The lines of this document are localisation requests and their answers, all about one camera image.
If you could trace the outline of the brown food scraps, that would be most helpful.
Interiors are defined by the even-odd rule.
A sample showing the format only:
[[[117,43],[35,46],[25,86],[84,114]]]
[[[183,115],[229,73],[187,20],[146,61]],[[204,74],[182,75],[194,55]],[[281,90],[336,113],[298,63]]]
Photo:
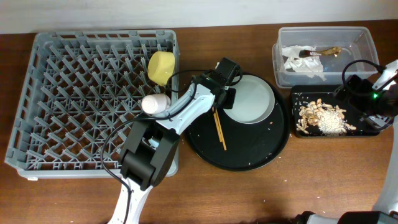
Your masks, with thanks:
[[[309,102],[306,106],[302,105],[300,107],[298,111],[299,119],[296,122],[296,130],[301,131],[304,134],[310,134],[308,130],[310,127],[313,127],[317,128],[320,131],[318,127],[318,122],[319,122],[318,115],[321,111],[339,112],[340,117],[343,119],[345,123],[346,133],[348,131],[356,130],[356,126],[349,124],[347,120],[345,120],[345,115],[344,115],[344,113],[346,112],[345,109],[340,108],[338,105],[333,106],[327,103],[323,103],[321,98],[319,98],[317,101]]]

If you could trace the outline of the gold snack wrapper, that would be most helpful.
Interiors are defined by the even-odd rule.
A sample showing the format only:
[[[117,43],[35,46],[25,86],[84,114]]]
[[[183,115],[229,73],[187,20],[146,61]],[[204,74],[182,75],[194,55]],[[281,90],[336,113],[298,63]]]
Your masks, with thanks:
[[[337,57],[340,52],[343,50],[342,47],[332,47],[326,50],[301,50],[298,54],[300,58],[307,58],[307,57],[320,57],[320,56],[329,56],[333,55]]]

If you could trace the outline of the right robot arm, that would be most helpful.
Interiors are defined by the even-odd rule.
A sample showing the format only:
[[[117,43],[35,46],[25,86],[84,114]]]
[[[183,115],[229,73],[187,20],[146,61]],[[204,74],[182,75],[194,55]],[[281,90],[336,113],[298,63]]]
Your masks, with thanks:
[[[374,82],[352,75],[345,77],[347,69],[356,63],[372,65],[381,76]],[[328,218],[311,211],[298,214],[291,222],[317,223],[397,223],[397,61],[377,65],[368,60],[354,60],[342,71],[343,84],[333,96],[347,102],[370,120],[374,131],[392,127],[392,149],[381,193],[370,211],[345,212],[339,218]]]

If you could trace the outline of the yellow bowl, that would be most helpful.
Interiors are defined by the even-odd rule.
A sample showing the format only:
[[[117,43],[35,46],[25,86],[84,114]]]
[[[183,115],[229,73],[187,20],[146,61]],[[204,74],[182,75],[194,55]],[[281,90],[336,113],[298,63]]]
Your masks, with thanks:
[[[152,55],[148,64],[148,77],[154,83],[164,86],[173,75],[175,55],[172,52],[157,51]]]

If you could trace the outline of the grey round plate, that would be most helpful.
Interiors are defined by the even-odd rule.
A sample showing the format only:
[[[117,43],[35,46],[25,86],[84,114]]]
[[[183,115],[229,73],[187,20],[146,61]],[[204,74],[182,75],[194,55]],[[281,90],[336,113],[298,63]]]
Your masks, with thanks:
[[[256,124],[272,113],[275,105],[274,92],[262,78],[243,75],[233,88],[236,90],[233,107],[224,109],[232,120],[242,124]]]

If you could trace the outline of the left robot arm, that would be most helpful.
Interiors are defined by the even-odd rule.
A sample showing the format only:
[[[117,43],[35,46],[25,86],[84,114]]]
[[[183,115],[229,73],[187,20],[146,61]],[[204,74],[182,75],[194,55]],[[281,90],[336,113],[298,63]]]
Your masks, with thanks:
[[[168,173],[177,152],[181,134],[194,120],[212,109],[233,107],[234,85],[243,77],[242,68],[222,58],[214,70],[192,77],[190,86],[170,108],[156,115],[142,114],[120,124],[130,132],[119,153],[121,192],[111,223],[138,223],[149,192]]]

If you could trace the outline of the blue plastic cup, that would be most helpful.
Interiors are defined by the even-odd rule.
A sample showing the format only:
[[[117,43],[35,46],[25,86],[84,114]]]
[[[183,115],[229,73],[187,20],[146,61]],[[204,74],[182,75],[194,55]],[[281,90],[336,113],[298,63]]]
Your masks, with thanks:
[[[158,146],[160,144],[160,141],[158,139],[156,139],[156,138],[150,138],[148,140],[148,142],[151,145],[151,147],[153,147],[153,148],[158,148]]]

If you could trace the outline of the pink plastic cup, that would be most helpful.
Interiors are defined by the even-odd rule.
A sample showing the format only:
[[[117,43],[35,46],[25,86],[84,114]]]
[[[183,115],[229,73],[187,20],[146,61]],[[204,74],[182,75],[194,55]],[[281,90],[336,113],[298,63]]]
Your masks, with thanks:
[[[167,110],[171,99],[165,94],[147,95],[141,101],[142,110],[147,114],[158,114]]]

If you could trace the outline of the wooden chopstick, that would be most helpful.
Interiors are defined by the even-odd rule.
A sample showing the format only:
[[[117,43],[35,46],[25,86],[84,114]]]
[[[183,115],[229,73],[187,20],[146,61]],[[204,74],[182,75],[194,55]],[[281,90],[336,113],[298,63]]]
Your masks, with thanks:
[[[215,124],[216,124],[216,129],[218,132],[219,140],[220,140],[220,142],[223,142],[223,134],[222,134],[221,126],[220,126],[220,119],[218,117],[217,109],[215,107],[212,107],[212,112],[213,112],[213,117],[214,117]]]
[[[217,111],[216,108],[214,108],[214,114],[213,115],[214,115],[214,118],[215,118],[215,123],[216,123],[218,136],[219,136],[219,139],[220,139],[220,143],[222,143],[223,149],[226,151],[227,150],[226,143],[224,141],[224,136],[223,136],[223,131],[222,131],[222,128],[221,128],[220,118],[218,116],[218,111]]]

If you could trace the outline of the white rice pile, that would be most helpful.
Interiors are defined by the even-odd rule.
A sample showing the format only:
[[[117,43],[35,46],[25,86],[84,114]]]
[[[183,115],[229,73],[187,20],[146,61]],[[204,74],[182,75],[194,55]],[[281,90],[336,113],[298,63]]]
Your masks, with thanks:
[[[345,123],[336,111],[321,111],[318,127],[326,136],[339,136],[346,133]]]

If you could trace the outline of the white tissue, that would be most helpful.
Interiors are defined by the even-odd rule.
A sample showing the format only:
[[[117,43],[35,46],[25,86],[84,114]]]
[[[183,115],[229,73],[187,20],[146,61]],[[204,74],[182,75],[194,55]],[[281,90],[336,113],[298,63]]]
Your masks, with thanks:
[[[310,73],[308,77],[313,78],[313,73],[320,73],[320,77],[323,81],[326,78],[323,74],[323,65],[320,61],[319,56],[300,58],[299,53],[302,50],[315,51],[315,47],[311,46],[290,46],[282,48],[282,56],[287,57],[284,62],[284,68],[286,70],[291,69],[297,73]]]

